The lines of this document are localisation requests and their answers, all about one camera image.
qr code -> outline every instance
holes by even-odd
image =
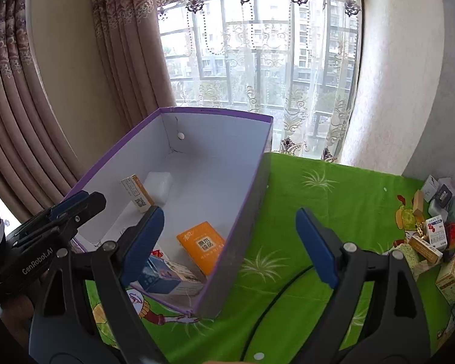
[[[135,202],[137,203],[137,205],[138,205],[139,207],[144,207],[144,206],[147,204],[147,203],[143,200],[143,198],[137,198],[137,199],[135,200]]]
[[[212,242],[209,237],[204,237],[200,239],[199,241],[197,241],[197,244],[204,252],[207,252],[208,250],[211,250],[213,247],[216,246],[216,244]]]

table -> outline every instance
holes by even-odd
[[[395,239],[404,237],[395,220],[402,205],[398,195],[409,209],[414,192],[422,185],[418,180],[284,154],[273,153],[271,163],[251,245],[219,317],[182,323],[192,320],[143,298],[147,303],[143,303],[142,321],[172,364],[239,360],[253,325],[273,297],[311,264],[295,230],[295,213],[300,207],[311,208],[343,242],[382,253]],[[432,351],[438,330],[446,327],[450,316],[447,302],[434,285],[438,271],[439,266],[434,267],[418,279]],[[87,288],[96,308],[99,298],[94,283],[88,282]],[[365,283],[342,348],[356,343],[371,291],[372,283]],[[289,363],[316,325],[331,293],[314,269],[297,279],[260,324],[245,360]],[[103,340],[114,345],[107,323],[100,321],[98,327]],[[401,333],[410,341],[411,335]]]

cartoon print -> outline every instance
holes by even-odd
[[[196,317],[188,317],[187,315],[178,315],[178,316],[164,316],[162,314],[156,314],[150,309],[150,303],[147,301],[142,293],[136,289],[127,289],[126,293],[130,298],[135,311],[137,312],[140,319],[148,320],[149,322],[163,326],[165,323],[175,322],[175,323],[196,323],[199,321]],[[93,308],[93,317],[95,318],[96,326],[99,331],[108,339],[114,342],[114,347],[117,348],[116,340],[114,338],[113,332],[111,331],[108,321],[106,319],[105,312],[101,303],[97,304]]]
[[[404,230],[406,240],[416,232],[416,218],[413,215],[413,207],[406,205],[406,199],[398,194],[398,200],[401,201],[399,209],[396,211],[396,225],[399,230]]]

sheer lace curtain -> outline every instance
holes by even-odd
[[[357,82],[360,0],[157,0],[176,103],[274,117],[273,151],[333,160]]]

white wall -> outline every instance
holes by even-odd
[[[433,105],[443,58],[442,0],[364,0],[359,85],[342,164],[400,175]]]
[[[89,168],[126,132],[96,46],[90,0],[30,0],[32,39],[49,102]]]
[[[455,182],[455,0],[443,0],[445,47],[438,89],[425,130],[403,173],[425,179],[452,177]]]

